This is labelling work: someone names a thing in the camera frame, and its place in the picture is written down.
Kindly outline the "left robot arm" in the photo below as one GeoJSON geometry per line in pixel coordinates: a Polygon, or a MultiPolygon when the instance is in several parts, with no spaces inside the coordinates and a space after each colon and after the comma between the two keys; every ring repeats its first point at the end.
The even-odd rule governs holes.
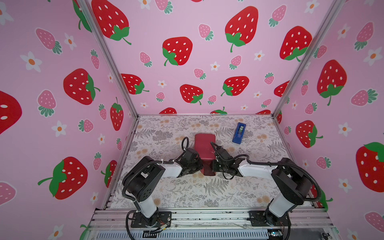
{"type": "Polygon", "coordinates": [[[137,212],[147,220],[158,216],[158,207],[152,193],[162,178],[181,178],[203,169],[199,154],[189,148],[175,160],[155,161],[143,157],[122,180],[122,196],[131,200],[137,212]]]}

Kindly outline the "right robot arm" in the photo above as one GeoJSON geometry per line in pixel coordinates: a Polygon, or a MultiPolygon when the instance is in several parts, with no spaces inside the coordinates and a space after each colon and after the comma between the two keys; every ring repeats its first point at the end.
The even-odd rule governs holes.
{"type": "Polygon", "coordinates": [[[253,162],[249,155],[232,157],[223,147],[211,143],[216,159],[213,171],[225,177],[257,177],[273,180],[280,193],[268,204],[265,211],[250,213],[249,221],[256,226],[279,226],[288,220],[288,212],[306,202],[313,178],[288,158],[277,163],[253,162]]]}

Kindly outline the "floral table mat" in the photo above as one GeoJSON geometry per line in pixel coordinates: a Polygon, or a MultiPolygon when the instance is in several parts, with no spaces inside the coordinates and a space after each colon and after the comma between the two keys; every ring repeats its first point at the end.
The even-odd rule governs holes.
{"type": "MultiPolygon", "coordinates": [[[[190,146],[196,134],[214,134],[216,143],[232,156],[247,154],[255,162],[277,162],[288,156],[270,116],[142,116],[122,171],[126,175],[143,157],[170,160],[190,146]],[[238,123],[246,124],[241,144],[233,143],[238,123]]],[[[181,178],[161,179],[152,197],[159,208],[265,207],[278,194],[274,181],[255,177],[213,177],[197,172],[181,178]]]]}

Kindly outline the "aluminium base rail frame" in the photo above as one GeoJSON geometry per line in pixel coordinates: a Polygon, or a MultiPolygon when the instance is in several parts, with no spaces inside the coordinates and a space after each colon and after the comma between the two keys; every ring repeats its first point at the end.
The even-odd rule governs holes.
{"type": "Polygon", "coordinates": [[[166,229],[133,228],[130,210],[95,211],[84,240],[340,240],[323,209],[297,208],[276,226],[257,226],[256,208],[166,209],[166,229]]]}

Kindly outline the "maroon wrapping paper sheet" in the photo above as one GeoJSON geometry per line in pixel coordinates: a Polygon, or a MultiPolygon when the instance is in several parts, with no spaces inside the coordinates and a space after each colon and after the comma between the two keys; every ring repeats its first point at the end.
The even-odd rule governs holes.
{"type": "Polygon", "coordinates": [[[216,142],[216,136],[214,134],[196,134],[195,135],[195,150],[199,153],[199,156],[203,162],[203,168],[201,172],[204,176],[215,176],[213,171],[213,161],[216,159],[214,149],[211,142],[216,142]]]}

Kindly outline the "blue tape dispenser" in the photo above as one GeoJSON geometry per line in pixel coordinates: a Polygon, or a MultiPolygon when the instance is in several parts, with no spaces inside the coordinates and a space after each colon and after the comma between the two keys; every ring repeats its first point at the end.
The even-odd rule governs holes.
{"type": "Polygon", "coordinates": [[[233,143],[236,143],[236,144],[241,144],[242,143],[242,139],[244,137],[245,129],[246,129],[246,124],[238,123],[238,125],[236,127],[236,130],[235,130],[235,134],[234,134],[233,140],[232,140],[233,143]]]}

